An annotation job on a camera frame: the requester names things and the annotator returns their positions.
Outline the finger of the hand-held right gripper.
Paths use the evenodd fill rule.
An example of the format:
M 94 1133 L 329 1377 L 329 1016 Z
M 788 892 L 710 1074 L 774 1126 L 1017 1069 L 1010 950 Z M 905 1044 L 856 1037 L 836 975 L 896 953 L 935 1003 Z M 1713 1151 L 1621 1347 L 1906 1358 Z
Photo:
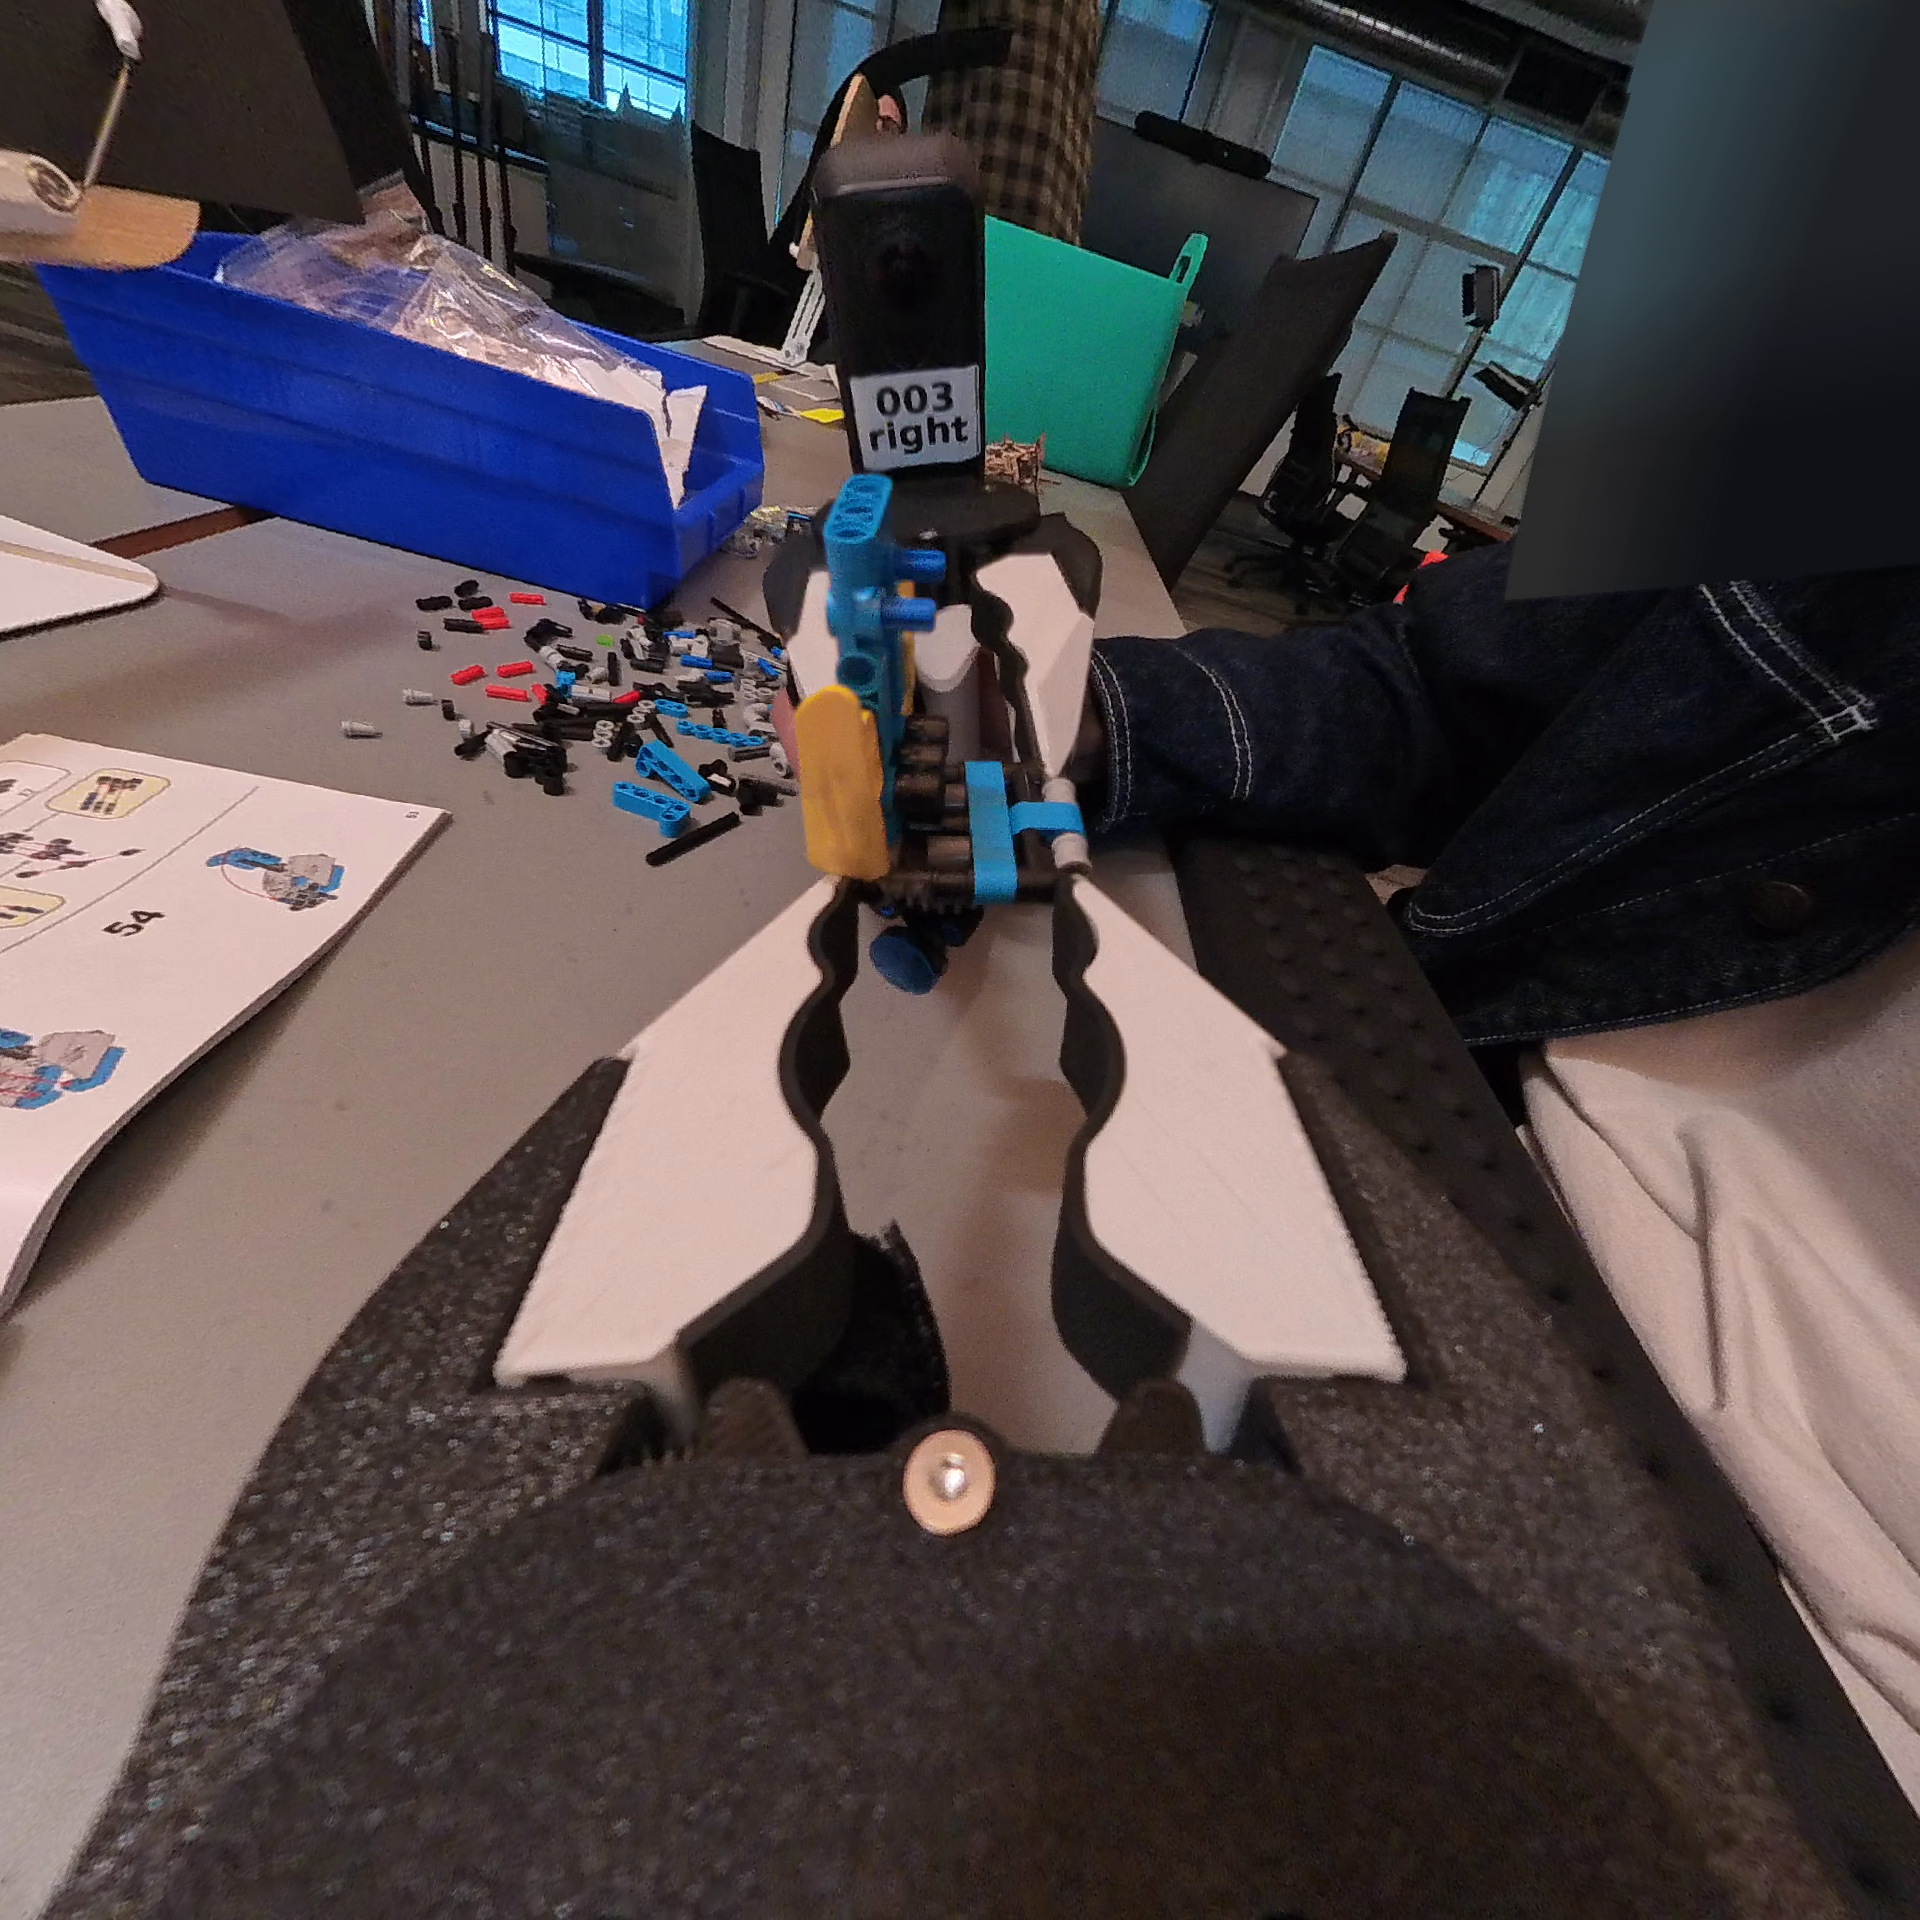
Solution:
M 986 655 L 974 640 L 974 603 L 935 606 L 935 627 L 905 634 L 913 655 L 913 714 L 941 714 L 950 731 L 981 731 Z
M 974 612 L 998 655 L 1017 760 L 1037 775 L 1067 775 L 1091 678 L 1091 606 L 1078 606 L 1067 563 L 1056 555 L 1005 555 L 981 563 Z

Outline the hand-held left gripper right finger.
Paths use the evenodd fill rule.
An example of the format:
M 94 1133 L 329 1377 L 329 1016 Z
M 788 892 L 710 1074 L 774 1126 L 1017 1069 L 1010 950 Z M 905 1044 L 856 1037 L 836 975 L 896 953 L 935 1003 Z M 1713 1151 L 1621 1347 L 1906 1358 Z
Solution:
M 1056 1324 L 1091 1382 L 1404 1382 L 1284 1094 L 1284 1048 L 1091 879 L 1056 898 L 1063 1074 L 1083 1107 Z

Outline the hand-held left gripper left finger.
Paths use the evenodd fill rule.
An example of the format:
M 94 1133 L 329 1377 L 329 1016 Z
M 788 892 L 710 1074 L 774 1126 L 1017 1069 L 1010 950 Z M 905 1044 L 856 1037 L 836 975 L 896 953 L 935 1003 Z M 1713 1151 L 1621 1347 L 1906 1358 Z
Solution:
M 629 1048 L 495 1387 L 800 1387 L 856 1312 L 823 1133 L 849 1074 L 856 892 L 808 883 Z

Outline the blue yellow brick assembly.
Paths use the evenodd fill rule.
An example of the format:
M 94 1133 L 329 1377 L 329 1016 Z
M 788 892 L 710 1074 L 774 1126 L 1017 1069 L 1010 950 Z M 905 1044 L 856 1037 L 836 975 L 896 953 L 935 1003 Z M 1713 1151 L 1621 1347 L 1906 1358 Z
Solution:
M 823 521 L 823 563 L 784 645 L 797 681 L 800 855 L 827 879 L 884 879 L 896 847 L 891 760 L 913 696 L 913 634 L 935 627 L 935 546 L 896 546 L 891 476 L 849 476 Z

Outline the blue beam with black pins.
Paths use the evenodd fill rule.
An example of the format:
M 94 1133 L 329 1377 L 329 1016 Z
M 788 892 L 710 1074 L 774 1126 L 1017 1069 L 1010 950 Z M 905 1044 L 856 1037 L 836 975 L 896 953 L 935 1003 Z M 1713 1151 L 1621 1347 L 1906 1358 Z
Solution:
M 1024 898 L 1024 865 L 1017 840 L 1037 834 L 1043 847 L 1067 840 L 1056 869 L 1083 869 L 1091 840 L 1083 813 L 1071 803 L 1067 775 L 1043 786 L 1043 803 L 1010 803 L 1010 771 L 998 760 L 968 760 L 968 834 L 974 834 L 974 902 L 1017 902 Z

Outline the black grey gear assembly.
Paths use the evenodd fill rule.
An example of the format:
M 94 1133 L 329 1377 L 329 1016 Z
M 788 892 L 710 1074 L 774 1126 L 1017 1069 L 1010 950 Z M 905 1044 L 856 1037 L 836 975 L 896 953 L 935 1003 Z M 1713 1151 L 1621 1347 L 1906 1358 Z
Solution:
M 896 858 L 878 879 L 874 975 L 896 993 L 935 993 L 950 953 L 974 940 L 974 813 L 968 763 L 950 760 L 950 714 L 911 714 L 891 760 Z

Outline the grey desk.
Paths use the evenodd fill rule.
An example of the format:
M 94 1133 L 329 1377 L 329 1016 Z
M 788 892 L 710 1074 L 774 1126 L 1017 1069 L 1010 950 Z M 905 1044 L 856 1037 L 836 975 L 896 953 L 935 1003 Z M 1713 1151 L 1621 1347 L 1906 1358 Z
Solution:
M 161 597 L 7 640 L 7 742 L 66 731 L 448 811 L 376 910 L 156 1094 L 66 1193 L 7 1316 L 7 1916 L 85 1840 L 256 1452 L 380 1273 L 646 1016 L 818 869 L 797 803 L 646 865 L 590 760 L 571 795 L 466 763 L 401 693 L 509 645 L 415 645 L 415 597 L 500 584 L 297 521 L 148 555 Z M 1049 915 L 998 910 L 926 1000 L 862 967 L 827 1144 L 856 1231 L 905 1221 L 956 1407 L 1091 1452 L 1108 1396 L 1049 1312 L 1063 1076 Z

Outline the teal plastic bin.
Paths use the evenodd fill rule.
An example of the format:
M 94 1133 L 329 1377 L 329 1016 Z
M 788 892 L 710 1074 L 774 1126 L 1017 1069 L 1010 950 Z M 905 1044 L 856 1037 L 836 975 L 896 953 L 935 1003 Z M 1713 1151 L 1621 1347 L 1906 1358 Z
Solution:
M 1043 436 L 1043 464 L 1128 490 L 1157 446 L 1160 378 L 1203 262 L 1169 276 L 986 221 L 986 436 Z

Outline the black tilted board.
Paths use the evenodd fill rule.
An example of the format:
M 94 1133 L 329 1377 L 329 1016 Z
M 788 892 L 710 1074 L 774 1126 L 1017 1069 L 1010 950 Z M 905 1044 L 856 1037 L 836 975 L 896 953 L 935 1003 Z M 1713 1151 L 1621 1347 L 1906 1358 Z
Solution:
M 1171 591 L 1200 538 L 1215 528 L 1222 501 L 1241 490 L 1254 455 L 1276 446 L 1303 390 L 1336 362 L 1348 326 L 1390 257 L 1390 234 L 1323 250 L 1281 257 L 1241 326 L 1211 336 L 1180 378 L 1157 422 L 1157 452 L 1128 485 L 1128 517 L 1139 555 Z

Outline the pile of loose small bricks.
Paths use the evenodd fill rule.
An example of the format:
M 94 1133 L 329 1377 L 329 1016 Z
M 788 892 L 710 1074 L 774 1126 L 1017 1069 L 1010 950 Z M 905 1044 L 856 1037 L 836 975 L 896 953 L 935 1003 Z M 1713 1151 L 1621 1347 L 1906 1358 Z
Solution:
M 301 742 L 329 775 L 448 811 L 492 879 L 590 892 L 774 865 L 800 879 L 797 775 L 765 726 L 774 640 L 710 603 L 624 606 L 486 563 L 351 546 Z

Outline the clear plastic parts bag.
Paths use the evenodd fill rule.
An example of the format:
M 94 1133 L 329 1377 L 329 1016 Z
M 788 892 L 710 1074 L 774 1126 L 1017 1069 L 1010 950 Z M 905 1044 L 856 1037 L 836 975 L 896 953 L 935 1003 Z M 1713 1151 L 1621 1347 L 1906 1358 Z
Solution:
M 219 284 L 667 422 L 660 370 L 593 342 L 514 276 L 392 206 L 365 226 L 271 226 L 219 262 Z

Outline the person's light trousers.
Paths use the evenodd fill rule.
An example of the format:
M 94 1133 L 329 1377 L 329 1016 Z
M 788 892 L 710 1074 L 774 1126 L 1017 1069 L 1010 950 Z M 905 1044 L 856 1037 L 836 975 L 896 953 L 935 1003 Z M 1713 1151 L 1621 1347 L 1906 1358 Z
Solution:
M 1528 1151 L 1920 1796 L 1920 940 L 1776 1003 L 1551 1044 Z

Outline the blue storage bin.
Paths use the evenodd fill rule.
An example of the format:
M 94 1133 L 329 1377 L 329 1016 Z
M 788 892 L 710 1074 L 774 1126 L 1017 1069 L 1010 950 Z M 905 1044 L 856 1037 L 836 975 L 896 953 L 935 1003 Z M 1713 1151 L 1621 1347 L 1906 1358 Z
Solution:
M 590 326 L 667 390 L 710 390 L 672 505 L 633 410 L 225 289 L 225 250 L 238 234 L 198 234 L 161 272 L 39 262 L 148 485 L 629 606 L 759 505 L 748 370 Z

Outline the person's denim jacket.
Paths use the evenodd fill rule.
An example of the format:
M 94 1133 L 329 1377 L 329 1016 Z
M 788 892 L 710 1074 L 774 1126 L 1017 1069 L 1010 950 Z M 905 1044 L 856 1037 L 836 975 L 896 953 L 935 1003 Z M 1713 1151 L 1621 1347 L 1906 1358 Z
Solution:
M 1920 584 L 1833 570 L 1404 612 L 1437 714 L 1398 902 L 1469 1048 L 1833 986 L 1920 915 Z

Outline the black panel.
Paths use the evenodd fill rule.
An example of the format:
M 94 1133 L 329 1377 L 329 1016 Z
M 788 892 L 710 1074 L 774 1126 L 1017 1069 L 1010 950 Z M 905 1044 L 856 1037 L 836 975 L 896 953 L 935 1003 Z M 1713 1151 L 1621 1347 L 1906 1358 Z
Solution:
M 365 221 L 415 166 L 356 0 L 0 6 L 0 140 L 78 179 L 297 221 Z

